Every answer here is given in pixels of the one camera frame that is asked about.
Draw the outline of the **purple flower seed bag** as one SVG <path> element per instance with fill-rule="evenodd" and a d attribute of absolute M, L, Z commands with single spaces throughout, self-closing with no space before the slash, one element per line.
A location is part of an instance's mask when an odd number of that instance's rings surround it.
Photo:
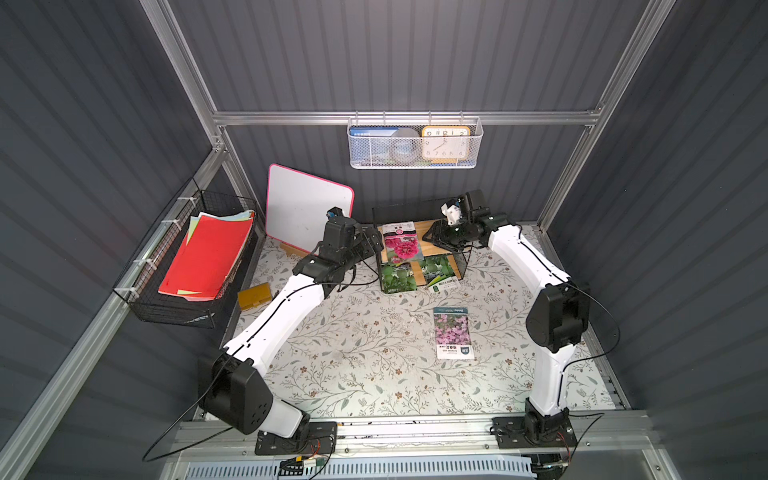
<path fill-rule="evenodd" d="M 435 350 L 441 360 L 474 360 L 475 352 L 465 307 L 433 309 Z"/>

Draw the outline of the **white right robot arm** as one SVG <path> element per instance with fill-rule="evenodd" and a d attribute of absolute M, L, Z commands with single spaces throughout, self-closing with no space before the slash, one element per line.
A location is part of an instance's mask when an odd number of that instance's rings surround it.
<path fill-rule="evenodd" d="M 494 214 L 483 193 L 474 190 L 440 206 L 442 218 L 423 239 L 452 253 L 473 243 L 499 256 L 524 282 L 533 301 L 525 320 L 536 345 L 534 380 L 525 401 L 522 433 L 532 445 L 561 442 L 572 446 L 565 394 L 565 373 L 588 328 L 590 296 L 523 236 L 522 227 Z"/>

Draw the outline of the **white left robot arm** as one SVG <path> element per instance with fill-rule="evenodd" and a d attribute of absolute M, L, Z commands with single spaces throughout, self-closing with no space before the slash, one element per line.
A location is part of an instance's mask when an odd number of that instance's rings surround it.
<path fill-rule="evenodd" d="M 355 280 L 345 280 L 347 273 L 383 247 L 375 227 L 344 216 L 338 207 L 329 210 L 323 238 L 295 265 L 282 290 L 240 334 L 199 362 L 199 408 L 245 435 L 304 440 L 310 414 L 279 399 L 264 376 L 302 321 L 333 291 L 355 286 Z"/>

